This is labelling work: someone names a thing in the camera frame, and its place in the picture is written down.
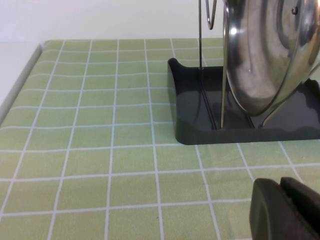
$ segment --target green checkered tablecloth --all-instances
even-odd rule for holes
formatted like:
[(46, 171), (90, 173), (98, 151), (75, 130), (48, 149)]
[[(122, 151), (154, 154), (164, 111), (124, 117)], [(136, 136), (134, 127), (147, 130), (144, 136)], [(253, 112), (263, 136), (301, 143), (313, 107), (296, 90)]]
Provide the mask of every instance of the green checkered tablecloth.
[[(46, 42), (0, 126), (0, 239), (250, 239), (254, 179), (320, 192), (318, 140), (176, 141), (167, 60), (197, 66), (198, 44)], [(203, 46), (222, 65), (222, 40)]]

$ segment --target black plastic object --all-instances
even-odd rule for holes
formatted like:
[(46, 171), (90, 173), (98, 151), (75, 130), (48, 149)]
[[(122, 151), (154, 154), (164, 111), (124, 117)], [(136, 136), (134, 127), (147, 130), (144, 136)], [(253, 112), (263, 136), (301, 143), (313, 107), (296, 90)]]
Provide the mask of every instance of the black plastic object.
[(269, 112), (250, 117), (226, 86), (224, 127), (220, 128), (223, 67), (186, 67), (168, 60), (168, 84), (174, 83), (175, 138), (184, 145), (320, 139), (320, 87), (308, 79), (261, 127)]
[(250, 206), (253, 240), (320, 240), (320, 195), (290, 177), (280, 185), (254, 181)]

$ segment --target drip tray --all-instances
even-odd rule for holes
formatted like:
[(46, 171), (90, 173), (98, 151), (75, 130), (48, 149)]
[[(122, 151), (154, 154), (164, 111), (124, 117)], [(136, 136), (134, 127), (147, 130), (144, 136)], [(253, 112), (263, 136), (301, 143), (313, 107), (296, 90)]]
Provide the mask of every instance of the drip tray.
[(223, 67), (186, 67), (168, 61), (168, 84), (174, 85), (175, 137), (184, 145), (320, 139), (320, 87), (308, 79), (264, 127), (268, 116), (250, 117), (237, 106), (226, 86), (224, 127), (220, 128)]

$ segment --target white grid line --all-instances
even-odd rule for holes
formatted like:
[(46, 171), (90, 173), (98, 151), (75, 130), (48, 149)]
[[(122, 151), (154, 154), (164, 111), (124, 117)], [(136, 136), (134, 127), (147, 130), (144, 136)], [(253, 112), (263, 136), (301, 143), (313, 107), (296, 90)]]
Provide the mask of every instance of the white grid line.
[(282, 151), (283, 151), (283, 153), (284, 153), (284, 155), (285, 155), (286, 159), (288, 160), (288, 162), (289, 162), (290, 166), (292, 167), (292, 170), (293, 170), (294, 174), (295, 174), (295, 175), (296, 175), (296, 177), (299, 179), (299, 181), (300, 181), (301, 183), (303, 183), (304, 181), (303, 181), (303, 180), (302, 180), (302, 178), (299, 176), (299, 174), (298, 174), (298, 172), (297, 172), (297, 170), (296, 170), (295, 166), (293, 165), (293, 163), (292, 163), (292, 161), (291, 161), (290, 157), (288, 156), (287, 151), (285, 150), (285, 148), (284, 148), (284, 146), (283, 146), (282, 142), (281, 142), (281, 141), (278, 141), (278, 143), (279, 143), (280, 148), (282, 149)]
[(155, 128), (154, 128), (154, 119), (153, 119), (153, 110), (152, 110), (152, 98), (151, 98), (151, 89), (150, 89), (150, 79), (149, 79), (149, 68), (148, 68), (148, 55), (147, 55), (147, 43), (144, 40), (144, 55), (145, 55), (145, 66), (146, 66), (146, 78), (148, 83), (148, 96), (149, 96), (149, 109), (150, 109), (150, 118), (151, 118), (151, 133), (152, 133), (152, 147), (153, 147), (153, 161), (155, 169), (155, 183), (156, 183), (156, 195), (157, 195), (157, 205), (159, 213), (159, 225), (160, 225), (160, 237), (161, 240), (165, 239), (164, 233), (164, 224), (162, 218), (162, 209), (161, 209), (161, 195), (160, 195), (160, 183), (158, 175), (158, 161), (157, 161), (157, 152), (156, 152), (156, 139), (155, 139)]
[(246, 171), (248, 172), (250, 178), (251, 178), (252, 181), (254, 182), (254, 181), (255, 181), (255, 178), (254, 178), (254, 176), (252, 175), (252, 172), (250, 171), (250, 168), (249, 168), (249, 166), (248, 166), (248, 164), (247, 164), (245, 155), (244, 155), (244, 153), (242, 152), (241, 146), (240, 146), (239, 143), (237, 143), (236, 146), (238, 147), (238, 150), (239, 150), (239, 152), (240, 152), (241, 158), (242, 158), (243, 163), (244, 163), (244, 165), (245, 165)]
[(108, 187), (106, 191), (106, 214), (105, 214), (105, 225), (104, 225), (104, 239), (108, 240), (109, 232), (109, 214), (110, 214), (110, 192), (111, 192), (111, 181), (112, 181), (112, 165), (114, 159), (114, 149), (115, 144), (115, 124), (116, 124), (116, 106), (117, 106), (117, 87), (118, 87), (118, 61), (119, 61), (119, 40), (117, 40), (116, 47), (116, 61), (115, 66), (115, 83), (114, 83), (114, 99), (113, 99), (113, 113), (112, 113), (112, 130), (111, 130), (111, 149), (110, 149), (110, 160), (109, 160), (109, 177), (108, 177)]
[[(126, 148), (143, 148), (143, 147), (152, 147), (152, 144), (145, 144), (145, 145), (119, 145), (119, 146), (100, 146), (100, 147), (75, 147), (71, 148), (71, 151), (85, 151), (85, 150), (103, 150), (103, 149), (126, 149)], [(172, 147), (172, 146), (182, 146), (181, 143), (164, 143), (164, 144), (156, 144), (156, 147)], [(50, 152), (61, 152), (66, 151), (67, 149), (43, 149), (43, 150), (26, 150), (26, 153), (50, 153)], [(0, 153), (21, 153), (22, 150), (0, 150)]]
[(69, 138), (69, 144), (68, 144), (68, 148), (67, 148), (67, 151), (66, 151), (66, 154), (65, 154), (63, 169), (62, 169), (62, 173), (61, 173), (61, 179), (60, 179), (59, 187), (58, 187), (58, 190), (57, 190), (57, 193), (56, 193), (56, 196), (55, 196), (55, 200), (54, 200), (53, 214), (52, 214), (52, 218), (51, 218), (51, 223), (50, 223), (50, 228), (49, 228), (49, 233), (48, 233), (47, 240), (51, 240), (52, 232), (53, 232), (53, 229), (54, 229), (54, 224), (55, 224), (55, 220), (56, 220), (56, 211), (58, 209), (58, 202), (59, 202), (60, 192), (61, 192), (62, 185), (63, 185), (63, 182), (64, 182), (63, 177), (65, 176), (66, 169), (67, 169), (69, 152), (70, 152), (72, 140), (73, 140), (73, 137), (74, 137), (75, 126), (76, 126), (78, 113), (79, 113), (79, 107), (80, 107), (80, 103), (81, 103), (81, 97), (82, 97), (82, 94), (83, 94), (83, 89), (85, 87), (86, 74), (87, 74), (87, 70), (88, 70), (88, 62), (90, 60), (90, 50), (92, 48), (92, 42), (93, 41), (91, 40), (90, 41), (89, 53), (88, 53), (88, 57), (87, 57), (87, 64), (85, 66), (83, 80), (82, 80), (81, 91), (80, 91), (80, 94), (79, 94), (78, 104), (77, 104), (77, 108), (76, 108), (76, 111), (75, 111), (75, 116), (74, 116), (73, 125), (72, 125), (72, 129), (71, 129), (71, 134), (70, 134), (70, 138)]
[[(203, 182), (204, 182), (204, 186), (205, 186), (205, 191), (206, 191), (206, 195), (208, 198), (208, 201), (211, 203), (211, 196), (210, 196), (210, 190), (209, 190), (209, 184), (206, 178), (206, 174), (202, 165), (202, 161), (201, 161), (201, 156), (200, 156), (200, 152), (199, 152), (199, 148), (198, 145), (195, 145), (195, 151), (196, 151), (196, 155), (198, 157), (198, 161), (199, 161), (199, 166), (200, 166), (200, 170), (201, 170), (201, 174), (202, 174), (202, 178), (203, 178)], [(210, 211), (211, 211), (211, 217), (213, 220), (213, 225), (215, 228), (215, 233), (216, 233), (216, 237), (217, 240), (221, 240), (221, 235), (220, 235), (220, 230), (219, 230), (219, 226), (218, 226), (218, 222), (217, 222), (217, 217), (215, 214), (215, 210), (214, 210), (214, 206), (213, 204), (210, 204)]]
[[(111, 149), (111, 147), (100, 147), (98, 150), (105, 150)], [(67, 149), (59, 150), (59, 152), (66, 152)], [(52, 153), (58, 151), (46, 151), (46, 153)], [(301, 167), (320, 167), (319, 163), (301, 163), (293, 165), (296, 168)], [(265, 165), (265, 166), (249, 166), (249, 169), (289, 169), (292, 168), (291, 165)], [(183, 170), (159, 170), (158, 174), (186, 174), (186, 173), (199, 173), (199, 172), (212, 172), (212, 171), (238, 171), (238, 170), (246, 170), (246, 167), (214, 167), (214, 168), (203, 168), (203, 169), (183, 169)], [(144, 171), (144, 172), (119, 172), (119, 173), (111, 173), (112, 177), (118, 176), (138, 176), (138, 175), (152, 175), (155, 174), (155, 171)], [(88, 175), (71, 175), (71, 176), (64, 176), (64, 177), (39, 177), (39, 178), (0, 178), (0, 182), (43, 182), (43, 181), (54, 181), (62, 179), (85, 179), (85, 178), (101, 178), (101, 177), (109, 177), (110, 174), (88, 174)]]
[(41, 44), (42, 51), (43, 51), (46, 47), (48, 47), (52, 42), (53, 42), (53, 41), (51, 40), (51, 41), (48, 41), (47, 44), (45, 44), (45, 43)]
[[(124, 73), (118, 74), (118, 76), (136, 76), (136, 75), (146, 75), (146, 72), (137, 72), (137, 73)], [(50, 76), (50, 73), (36, 73), (28, 76), (28, 79), (36, 77), (36, 76)], [(149, 75), (167, 75), (164, 72), (149, 72)], [(54, 77), (64, 77), (64, 78), (83, 78), (83, 75), (65, 75), (65, 74), (53, 74)], [(115, 74), (96, 74), (96, 75), (87, 75), (87, 78), (94, 77), (115, 77)]]
[[(221, 60), (223, 58), (221, 57), (214, 57), (214, 58), (207, 58), (208, 60)], [(193, 58), (193, 59), (183, 59), (179, 58), (180, 61), (198, 61), (199, 59)], [(156, 62), (167, 62), (168, 59), (164, 60), (148, 60), (149, 63), (156, 63)], [(53, 60), (41, 60), (38, 61), (35, 65), (39, 65), (42, 63), (54, 63), (55, 61)], [(132, 63), (144, 63), (146, 62), (145, 60), (132, 60), (132, 61), (120, 61), (119, 64), (132, 64)], [(73, 64), (73, 65), (85, 65), (85, 62), (77, 62), (77, 61), (59, 61), (58, 64)], [(100, 61), (100, 62), (89, 62), (89, 65), (116, 65), (116, 61)]]
[[(174, 89), (173, 87), (167, 87), (167, 86), (152, 86), (150, 87), (151, 89)], [(142, 87), (130, 87), (130, 88), (117, 88), (117, 90), (122, 90), (122, 91), (130, 91), (130, 90), (139, 90), (139, 89), (148, 89), (147, 86), (142, 86)], [(26, 88), (20, 91), (20, 93), (23, 92), (29, 92), (29, 91), (35, 91), (35, 92), (44, 92), (45, 89), (41, 88)], [(52, 93), (79, 93), (81, 90), (48, 90), (48, 92)], [(100, 89), (84, 89), (83, 92), (110, 92), (110, 91), (115, 91), (113, 88), (100, 88)]]
[[(162, 106), (175, 106), (175, 103), (161, 103), (161, 102), (152, 102), (152, 105), (162, 105)], [(136, 106), (148, 106), (149, 103), (140, 103), (140, 104), (120, 104), (116, 105), (117, 107), (136, 107)], [(93, 105), (93, 106), (80, 106), (80, 109), (92, 109), (92, 108), (111, 108), (113, 105)], [(14, 106), (11, 110), (14, 109), (38, 109), (38, 106)], [(76, 109), (76, 106), (41, 106), (41, 109)]]
[(78, 43), (78, 42), (90, 42), (91, 40), (90, 39), (68, 39), (66, 40), (67, 43), (69, 42), (75, 42), (75, 43)]
[[(204, 49), (222, 49), (223, 46), (206, 46), (203, 47)], [(198, 49), (198, 47), (175, 47), (175, 50), (192, 50), (192, 49)], [(165, 50), (170, 50), (170, 48), (156, 48), (156, 49), (147, 49), (147, 52), (152, 52), (152, 51), (165, 51)], [(44, 53), (47, 52), (56, 52), (59, 51), (57, 49), (48, 49), (44, 50)], [(132, 49), (132, 50), (119, 50), (120, 53), (123, 52), (142, 52), (144, 49)], [(63, 50), (62, 52), (64, 53), (88, 53), (88, 51), (72, 51), (72, 50)], [(117, 50), (97, 50), (97, 51), (91, 51), (92, 53), (115, 53)]]
[(175, 58), (176, 57), (176, 53), (175, 53), (174, 42), (172, 41), (172, 38), (170, 38), (170, 42), (171, 42), (172, 54), (173, 54), (173, 57)]
[[(174, 207), (174, 206), (191, 206), (191, 205), (203, 205), (203, 204), (218, 204), (218, 203), (245, 203), (250, 202), (250, 198), (244, 199), (221, 199), (212, 201), (186, 201), (186, 202), (168, 202), (161, 203), (161, 207)], [(110, 210), (120, 210), (120, 209), (141, 209), (141, 208), (156, 208), (158, 206), (155, 204), (141, 204), (141, 205), (123, 205), (123, 206), (110, 206)], [(4, 217), (17, 217), (17, 216), (34, 216), (34, 215), (47, 215), (47, 214), (71, 214), (71, 213), (87, 213), (87, 212), (97, 212), (97, 211), (107, 211), (107, 207), (95, 207), (95, 208), (79, 208), (79, 209), (65, 209), (57, 211), (29, 211), (29, 212), (8, 212), (4, 213)]]
[[(174, 121), (154, 121), (155, 124), (174, 124)], [(117, 124), (100, 124), (100, 125), (76, 125), (75, 128), (84, 129), (84, 128), (103, 128), (103, 127), (112, 127), (113, 125), (119, 126), (144, 126), (151, 125), (151, 122), (138, 122), (138, 123), (117, 123)], [(54, 129), (71, 129), (73, 126), (35, 126), (33, 129), (42, 129), (42, 130), (54, 130)], [(5, 129), (31, 129), (31, 126), (4, 126), (0, 128), (1, 130)]]
[[(59, 61), (59, 58), (60, 58), (62, 49), (64, 48), (64, 45), (65, 45), (65, 41), (63, 41), (62, 46), (61, 46), (61, 49), (60, 49), (60, 51), (59, 51), (59, 54), (58, 54), (58, 56), (57, 56), (57, 58), (56, 58), (56, 63), (55, 63), (54, 66), (53, 66), (53, 69), (52, 69), (50, 78), (49, 78), (48, 83), (47, 83), (47, 85), (46, 85), (46, 90), (49, 89), (49, 85), (50, 85), (50, 83), (51, 83), (51, 79), (52, 79), (53, 74), (54, 74), (54, 72), (55, 72), (55, 70), (56, 70), (56, 67), (57, 67), (57, 64), (58, 64), (58, 61)], [(45, 101), (46, 95), (47, 95), (47, 91), (45, 91), (44, 94), (43, 94), (43, 96), (42, 96), (40, 105), (39, 105), (39, 107), (38, 107), (38, 109), (37, 109), (37, 111), (36, 111), (36, 114), (35, 114), (35, 117), (34, 117), (34, 120), (33, 120), (32, 126), (31, 126), (31, 129), (30, 129), (30, 131), (29, 131), (28, 137), (27, 137), (27, 139), (26, 139), (25, 145), (24, 145), (24, 147), (23, 147), (23, 150), (22, 150), (22, 152), (21, 152), (19, 161), (18, 161), (17, 166), (16, 166), (16, 169), (15, 169), (15, 171), (14, 171), (12, 181), (11, 181), (10, 186), (9, 186), (9, 188), (8, 188), (8, 190), (7, 190), (7, 193), (6, 193), (6, 195), (5, 195), (5, 198), (4, 198), (2, 207), (1, 207), (1, 209), (0, 209), (0, 222), (1, 222), (1, 219), (2, 219), (2, 215), (3, 215), (4, 211), (5, 211), (5, 207), (6, 207), (6, 204), (7, 204), (7, 202), (8, 202), (9, 195), (10, 195), (11, 190), (12, 190), (12, 188), (13, 188), (14, 181), (15, 181), (17, 175), (18, 175), (19, 168), (20, 168), (21, 163), (22, 163), (22, 159), (24, 158), (25, 152), (26, 152), (26, 150), (27, 150), (27, 146), (28, 146), (28, 144), (29, 144), (31, 135), (32, 135), (32, 133), (33, 133), (33, 128), (34, 128), (35, 125), (36, 125), (36, 122), (37, 122), (37, 119), (38, 119), (38, 116), (39, 116), (39, 113), (40, 113), (40, 110), (41, 110), (41, 106), (43, 105), (43, 103), (44, 103), (44, 101)]]

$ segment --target stainless steel pot lid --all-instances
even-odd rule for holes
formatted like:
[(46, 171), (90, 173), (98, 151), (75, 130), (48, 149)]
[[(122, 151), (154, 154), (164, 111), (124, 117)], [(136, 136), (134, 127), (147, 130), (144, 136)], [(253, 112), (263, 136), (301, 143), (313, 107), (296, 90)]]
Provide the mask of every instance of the stainless steel pot lid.
[(260, 115), (308, 79), (320, 49), (320, 0), (225, 0), (227, 20), (231, 91), (246, 113)]

